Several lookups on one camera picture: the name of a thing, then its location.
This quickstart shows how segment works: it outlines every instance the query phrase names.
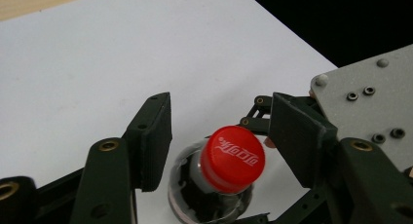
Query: white surface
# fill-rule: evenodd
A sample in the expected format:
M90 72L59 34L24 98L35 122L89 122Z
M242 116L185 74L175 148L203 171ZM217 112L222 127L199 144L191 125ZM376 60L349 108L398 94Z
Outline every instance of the white surface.
M0 178L38 187L81 168L98 140L121 136L144 100L170 92L173 141L139 223L177 223L174 157L237 124L260 94L306 95L329 61L254 0L79 0L0 22ZM245 216L279 216L304 190L277 150Z

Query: dark liquid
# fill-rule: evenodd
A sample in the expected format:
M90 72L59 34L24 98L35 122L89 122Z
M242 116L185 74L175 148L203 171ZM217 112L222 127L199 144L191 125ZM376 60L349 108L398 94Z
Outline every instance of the dark liquid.
M191 178L191 162L195 154L186 158L186 164L177 164L170 175L169 202L178 205L182 212L173 210L181 222L185 215L194 223L232 223L243 214L252 197L252 186L239 194L205 192Z

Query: logo on bottle cap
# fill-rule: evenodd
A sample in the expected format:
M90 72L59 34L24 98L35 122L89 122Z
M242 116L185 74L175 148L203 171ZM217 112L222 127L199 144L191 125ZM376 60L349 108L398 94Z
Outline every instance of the logo on bottle cap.
M255 135L237 126L216 131L201 154L206 180L223 193L238 193L253 183L265 165L261 143Z

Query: bottle cap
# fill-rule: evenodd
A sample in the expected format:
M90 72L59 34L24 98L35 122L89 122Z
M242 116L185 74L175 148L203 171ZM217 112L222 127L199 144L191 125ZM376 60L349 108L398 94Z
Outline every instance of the bottle cap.
M239 193L261 175L265 154L255 135L237 126L216 131L201 154L201 170L217 191Z

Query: soda bottle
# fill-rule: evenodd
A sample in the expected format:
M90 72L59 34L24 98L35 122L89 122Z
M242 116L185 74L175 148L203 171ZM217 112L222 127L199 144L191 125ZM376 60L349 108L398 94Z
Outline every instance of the soda bottle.
M219 129L176 159L170 207L182 223L232 223L247 209L264 165L264 150L251 131Z

